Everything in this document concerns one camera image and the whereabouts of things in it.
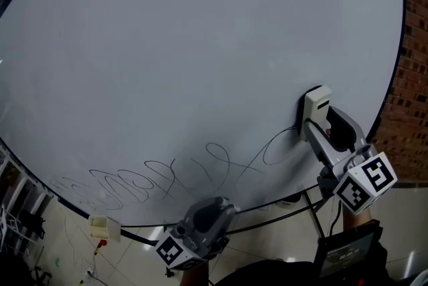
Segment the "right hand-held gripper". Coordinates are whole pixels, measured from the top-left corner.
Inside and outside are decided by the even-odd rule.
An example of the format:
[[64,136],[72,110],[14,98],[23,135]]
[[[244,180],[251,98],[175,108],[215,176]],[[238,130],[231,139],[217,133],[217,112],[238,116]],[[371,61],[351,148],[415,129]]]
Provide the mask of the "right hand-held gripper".
[[307,141],[325,165],[318,186],[324,199],[337,196],[352,214],[358,215],[397,182],[397,175],[386,154],[366,144],[361,127],[349,115],[330,106],[328,122],[330,137],[311,120],[303,125]]

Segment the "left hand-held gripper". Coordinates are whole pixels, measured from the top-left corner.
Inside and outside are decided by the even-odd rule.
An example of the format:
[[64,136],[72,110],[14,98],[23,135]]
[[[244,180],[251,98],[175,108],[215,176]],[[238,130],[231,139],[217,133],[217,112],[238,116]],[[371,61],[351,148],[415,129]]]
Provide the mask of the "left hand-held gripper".
[[155,252],[170,270],[187,271],[210,261],[229,242],[227,231],[239,209],[221,196],[201,200],[166,229]]

